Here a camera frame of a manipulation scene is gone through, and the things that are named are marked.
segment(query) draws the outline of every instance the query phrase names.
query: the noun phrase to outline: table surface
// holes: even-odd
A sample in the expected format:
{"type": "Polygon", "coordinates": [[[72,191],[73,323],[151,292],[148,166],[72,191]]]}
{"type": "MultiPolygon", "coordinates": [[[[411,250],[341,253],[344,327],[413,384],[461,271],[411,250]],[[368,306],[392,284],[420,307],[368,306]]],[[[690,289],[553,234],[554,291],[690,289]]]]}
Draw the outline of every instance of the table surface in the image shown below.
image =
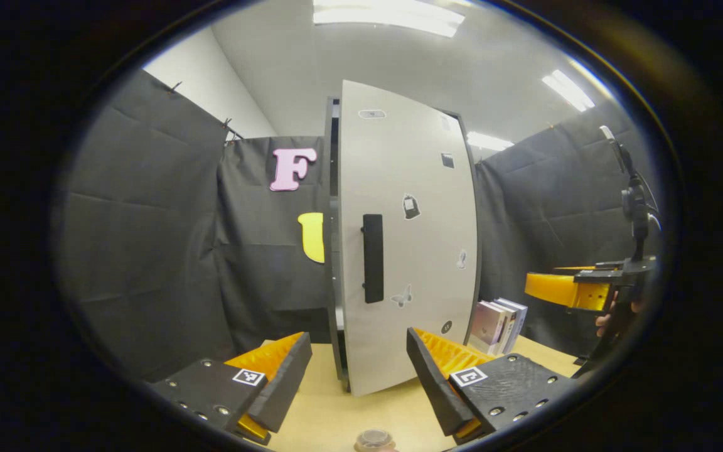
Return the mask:
{"type": "MultiPolygon", "coordinates": [[[[356,436],[366,429],[387,430],[401,452],[436,452],[456,445],[451,437],[442,435],[417,378],[354,397],[342,390],[336,378],[331,344],[313,343],[312,352],[284,424],[277,434],[272,434],[267,446],[270,449],[353,452],[356,436]]],[[[517,338],[513,353],[566,377],[579,369],[574,364],[576,358],[522,336],[517,338]]]]}

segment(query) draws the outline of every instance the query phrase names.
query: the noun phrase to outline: white cabinet door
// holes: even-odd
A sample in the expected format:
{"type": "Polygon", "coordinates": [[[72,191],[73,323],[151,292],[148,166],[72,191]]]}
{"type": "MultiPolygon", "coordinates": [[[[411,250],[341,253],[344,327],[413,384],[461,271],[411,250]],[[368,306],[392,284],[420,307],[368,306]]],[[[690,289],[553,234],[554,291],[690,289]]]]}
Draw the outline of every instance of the white cabinet door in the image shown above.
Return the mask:
{"type": "Polygon", "coordinates": [[[341,297],[350,389],[362,396],[415,377],[408,327],[464,341],[476,289],[476,201],[459,121],[347,80],[340,106],[341,297]],[[370,287],[362,286],[367,214],[382,219],[377,303],[365,302],[370,287]]]}

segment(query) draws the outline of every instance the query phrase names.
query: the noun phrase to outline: black fabric backdrop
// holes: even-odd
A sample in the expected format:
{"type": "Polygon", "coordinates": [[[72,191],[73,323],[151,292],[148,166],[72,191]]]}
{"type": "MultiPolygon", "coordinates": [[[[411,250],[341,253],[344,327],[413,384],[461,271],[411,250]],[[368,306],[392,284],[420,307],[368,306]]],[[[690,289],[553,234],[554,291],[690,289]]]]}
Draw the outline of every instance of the black fabric backdrop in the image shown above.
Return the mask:
{"type": "Polygon", "coordinates": [[[309,331],[328,340],[324,266],[297,216],[320,212],[321,138],[223,147],[219,120],[152,75],[103,108],[68,167],[55,218],[58,272],[77,311],[132,377],[160,380],[309,331]],[[313,147],[297,191],[272,192],[282,147],[313,147]]]}
{"type": "MultiPolygon", "coordinates": [[[[660,186],[643,137],[611,103],[476,164],[483,224],[479,297],[528,306],[522,335],[571,355],[586,355],[595,345],[595,316],[568,313],[525,294],[524,287],[526,272],[622,260],[634,250],[621,208],[628,175],[621,174],[599,126],[608,126],[628,149],[652,191],[660,186]]],[[[654,225],[645,250],[660,250],[654,225]]]]}

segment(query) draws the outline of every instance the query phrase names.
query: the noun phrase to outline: stack of books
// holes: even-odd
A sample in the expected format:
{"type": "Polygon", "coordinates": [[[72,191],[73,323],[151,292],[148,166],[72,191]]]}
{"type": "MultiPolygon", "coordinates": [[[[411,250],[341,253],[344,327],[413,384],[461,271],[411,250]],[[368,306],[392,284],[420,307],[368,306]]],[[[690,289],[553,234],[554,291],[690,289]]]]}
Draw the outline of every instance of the stack of books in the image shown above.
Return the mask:
{"type": "Polygon", "coordinates": [[[488,355],[510,353],[526,320],[526,306],[504,298],[479,301],[468,345],[488,355]]]}

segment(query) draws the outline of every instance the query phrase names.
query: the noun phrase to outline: ceiling light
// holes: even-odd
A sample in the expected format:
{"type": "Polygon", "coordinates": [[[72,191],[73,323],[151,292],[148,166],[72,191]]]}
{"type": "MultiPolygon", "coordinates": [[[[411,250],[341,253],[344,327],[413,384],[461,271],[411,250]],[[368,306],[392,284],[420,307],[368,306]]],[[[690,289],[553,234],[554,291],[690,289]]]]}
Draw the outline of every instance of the ceiling light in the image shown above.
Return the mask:
{"type": "Polygon", "coordinates": [[[570,65],[573,66],[574,69],[579,71],[579,73],[582,74],[582,76],[585,77],[587,81],[593,83],[593,86],[595,86],[602,95],[604,95],[608,99],[612,99],[612,93],[610,92],[608,87],[604,86],[604,83],[602,83],[602,81],[600,81],[595,77],[595,75],[593,75],[593,72],[588,71],[585,66],[582,66],[582,64],[579,64],[574,60],[570,61],[570,65]]]}
{"type": "Polygon", "coordinates": [[[490,135],[479,134],[479,132],[468,132],[468,144],[470,146],[486,147],[493,151],[504,151],[504,149],[512,146],[511,141],[502,140],[490,135]]]}
{"type": "Polygon", "coordinates": [[[453,37],[464,15],[417,0],[314,0],[314,23],[381,23],[453,37]]]}
{"type": "Polygon", "coordinates": [[[554,89],[580,112],[595,106],[593,100],[585,94],[585,91],[582,91],[576,83],[561,71],[554,71],[551,72],[551,75],[546,75],[546,77],[543,77],[543,83],[554,89]]]}

